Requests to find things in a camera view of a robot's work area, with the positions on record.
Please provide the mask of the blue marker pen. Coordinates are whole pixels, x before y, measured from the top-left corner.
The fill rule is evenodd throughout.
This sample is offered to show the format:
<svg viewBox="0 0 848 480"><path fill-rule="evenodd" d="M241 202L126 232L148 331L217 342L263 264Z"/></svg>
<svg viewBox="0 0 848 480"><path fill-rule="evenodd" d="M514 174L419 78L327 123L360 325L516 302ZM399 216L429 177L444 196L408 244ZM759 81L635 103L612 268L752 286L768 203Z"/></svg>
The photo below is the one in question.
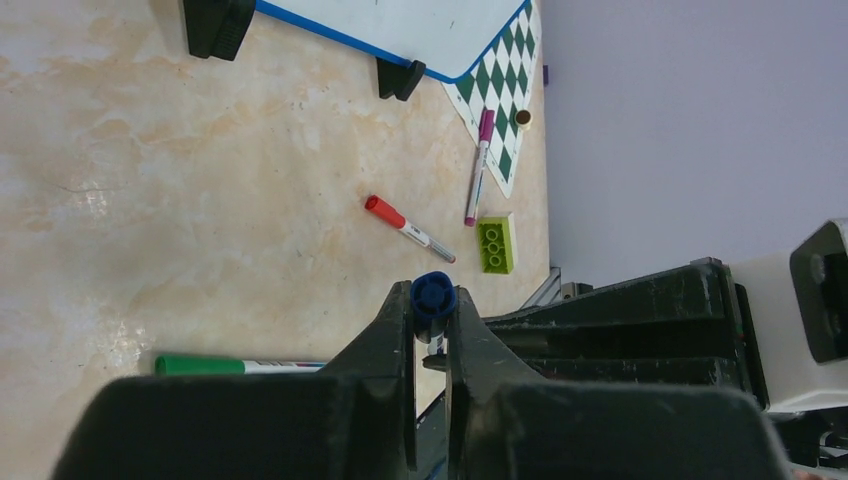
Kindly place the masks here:
<svg viewBox="0 0 848 480"><path fill-rule="evenodd" d="M433 271L416 278L411 285L410 305L413 331L427 345L429 356L444 353L444 335L457 303L450 277Z"/></svg>

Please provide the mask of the blue framed whiteboard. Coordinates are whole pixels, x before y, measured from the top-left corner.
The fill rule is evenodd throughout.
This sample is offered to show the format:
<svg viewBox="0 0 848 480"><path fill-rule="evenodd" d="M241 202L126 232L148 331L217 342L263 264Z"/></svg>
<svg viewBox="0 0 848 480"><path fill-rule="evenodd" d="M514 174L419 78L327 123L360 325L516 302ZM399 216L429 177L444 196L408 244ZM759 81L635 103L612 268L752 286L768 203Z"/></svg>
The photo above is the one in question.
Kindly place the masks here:
<svg viewBox="0 0 848 480"><path fill-rule="evenodd" d="M261 13L374 57L381 98L405 101L423 76L455 83L525 1L185 1L188 49L232 61Z"/></svg>

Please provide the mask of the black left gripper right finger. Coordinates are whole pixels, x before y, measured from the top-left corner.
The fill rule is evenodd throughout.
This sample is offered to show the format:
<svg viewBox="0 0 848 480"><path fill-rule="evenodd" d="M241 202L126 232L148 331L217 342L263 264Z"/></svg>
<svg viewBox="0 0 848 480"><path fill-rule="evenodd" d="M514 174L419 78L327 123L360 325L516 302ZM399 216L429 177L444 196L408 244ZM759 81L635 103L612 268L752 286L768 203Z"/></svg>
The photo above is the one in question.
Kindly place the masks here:
<svg viewBox="0 0 848 480"><path fill-rule="evenodd" d="M482 321L448 322L452 479L786 479L780 439L736 390L550 380Z"/></svg>

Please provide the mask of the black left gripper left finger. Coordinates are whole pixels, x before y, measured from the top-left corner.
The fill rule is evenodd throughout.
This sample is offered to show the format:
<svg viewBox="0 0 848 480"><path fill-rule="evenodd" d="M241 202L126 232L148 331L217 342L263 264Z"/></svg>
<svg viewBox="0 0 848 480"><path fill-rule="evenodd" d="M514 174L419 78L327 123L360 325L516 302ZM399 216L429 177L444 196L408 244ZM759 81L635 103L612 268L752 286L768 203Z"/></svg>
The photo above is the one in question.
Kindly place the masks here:
<svg viewBox="0 0 848 480"><path fill-rule="evenodd" d="M404 479L416 466L411 285L306 374L134 376L93 398L56 479Z"/></svg>

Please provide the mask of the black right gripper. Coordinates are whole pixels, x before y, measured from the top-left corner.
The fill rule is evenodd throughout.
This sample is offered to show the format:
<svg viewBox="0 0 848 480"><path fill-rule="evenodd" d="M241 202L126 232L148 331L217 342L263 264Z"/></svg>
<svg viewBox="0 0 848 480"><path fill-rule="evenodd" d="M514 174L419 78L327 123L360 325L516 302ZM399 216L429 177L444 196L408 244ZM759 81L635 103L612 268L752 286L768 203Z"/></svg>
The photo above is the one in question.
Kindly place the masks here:
<svg viewBox="0 0 848 480"><path fill-rule="evenodd" d="M793 250L730 266L747 295L766 409L796 413L847 404L847 221L826 221ZM495 332L616 333L664 342L740 342L729 270L693 263L558 303L489 317ZM736 364L682 359L524 358L550 379L717 386L746 391Z"/></svg>

